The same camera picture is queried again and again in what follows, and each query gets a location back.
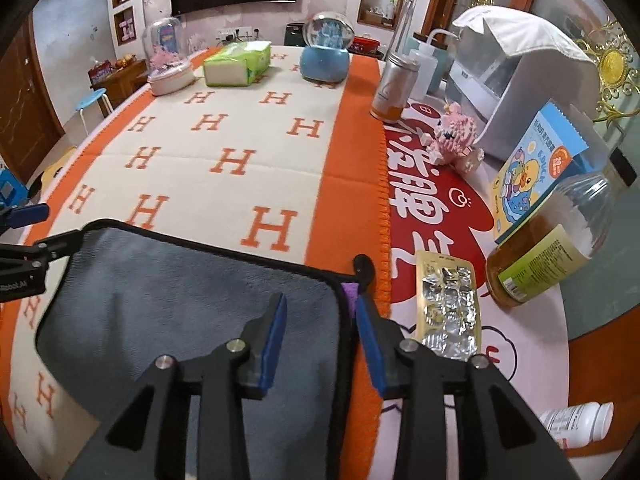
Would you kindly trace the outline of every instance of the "blue gripper pad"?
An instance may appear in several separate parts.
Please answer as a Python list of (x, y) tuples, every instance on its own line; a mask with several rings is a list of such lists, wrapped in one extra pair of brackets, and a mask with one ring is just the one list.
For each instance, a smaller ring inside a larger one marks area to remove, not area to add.
[(367, 361), (367, 368), (369, 369), (369, 377), (371, 378), (371, 384), (378, 391), (378, 395), (385, 399), (385, 364), (369, 310), (363, 297), (358, 296), (356, 300), (356, 323), (362, 349), (364, 350), (364, 357)]
[(273, 320), (269, 329), (266, 344), (262, 350), (262, 370), (258, 388), (262, 394), (266, 395), (269, 388), (273, 386), (273, 379), (276, 376), (276, 368), (278, 367), (278, 358), (280, 357), (280, 348), (284, 331), (287, 326), (287, 298), (284, 294), (280, 294), (277, 300), (272, 297), (271, 301), (278, 301)]
[(44, 222), (47, 218), (49, 218), (49, 206), (43, 203), (17, 207), (4, 218), (2, 223), (7, 227), (17, 229)]
[(404, 398), (411, 385), (412, 370), (396, 353), (404, 339), (400, 327), (395, 321), (380, 317), (367, 294), (356, 300), (356, 323), (371, 384), (383, 399)]
[(247, 322), (240, 338), (249, 345), (249, 357), (238, 368), (238, 385), (247, 399), (262, 399), (278, 367), (280, 347), (287, 325), (287, 299), (276, 292), (262, 316)]

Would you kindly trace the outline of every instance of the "white pill bottle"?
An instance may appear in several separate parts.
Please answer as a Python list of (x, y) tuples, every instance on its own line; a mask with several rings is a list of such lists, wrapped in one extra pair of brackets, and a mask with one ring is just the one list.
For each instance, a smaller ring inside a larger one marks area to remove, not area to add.
[(562, 410), (546, 410), (540, 422), (561, 449), (584, 447), (607, 436), (613, 419), (613, 402), (587, 402)]

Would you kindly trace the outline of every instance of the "product box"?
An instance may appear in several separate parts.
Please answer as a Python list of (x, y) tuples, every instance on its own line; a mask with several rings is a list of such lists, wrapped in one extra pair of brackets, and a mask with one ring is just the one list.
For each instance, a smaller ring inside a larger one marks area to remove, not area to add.
[(104, 81), (107, 79), (111, 73), (113, 72), (113, 66), (109, 61), (105, 61), (94, 66), (91, 70), (89, 70), (89, 81), (91, 81), (92, 85), (99, 83), (100, 81)]
[(247, 86), (271, 63), (270, 41), (231, 43), (204, 60), (208, 86)]
[(158, 30), (158, 39), (161, 46), (168, 52), (178, 54), (178, 44), (175, 38), (173, 25), (165, 25)]
[(549, 101), (492, 183), (494, 240), (509, 237), (562, 179), (603, 168), (607, 155), (589, 118)]

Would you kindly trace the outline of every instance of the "blue stool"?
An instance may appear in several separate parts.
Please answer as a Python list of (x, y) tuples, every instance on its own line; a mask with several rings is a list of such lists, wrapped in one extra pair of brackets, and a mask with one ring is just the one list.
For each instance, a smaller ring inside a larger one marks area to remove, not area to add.
[(0, 206), (21, 206), (27, 202), (28, 190), (14, 174), (9, 171), (4, 162), (0, 162)]
[(84, 114), (82, 112), (85, 108), (94, 104), (100, 98), (102, 99), (105, 108), (107, 108), (108, 114), (112, 114), (113, 107), (111, 106), (111, 101), (109, 101), (109, 98), (107, 97), (107, 91), (104, 88), (98, 88), (97, 90), (94, 90), (91, 95), (82, 99), (82, 101), (80, 101), (76, 106), (76, 112), (80, 112), (80, 118), (82, 119), (82, 124), (84, 125), (84, 130), (86, 131), (87, 135), (89, 135), (89, 130), (86, 129)]

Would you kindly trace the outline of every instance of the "glass jar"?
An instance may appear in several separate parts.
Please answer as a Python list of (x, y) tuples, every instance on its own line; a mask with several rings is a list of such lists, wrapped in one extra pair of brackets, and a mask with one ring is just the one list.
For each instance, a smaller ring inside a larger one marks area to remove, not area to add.
[(338, 12), (318, 12), (305, 23), (303, 36), (309, 46), (345, 49), (353, 43), (355, 30), (347, 17)]
[(177, 18), (153, 22), (145, 29), (142, 43), (149, 63), (150, 80), (180, 72), (191, 65), (186, 35)]
[(615, 149), (599, 172), (563, 180), (517, 231), (486, 260), (495, 303), (511, 308), (531, 300), (586, 264), (602, 247), (615, 201), (636, 179)]
[(153, 95), (175, 92), (194, 81), (186, 35), (180, 20), (163, 18), (149, 25), (143, 35), (149, 65), (147, 81)]

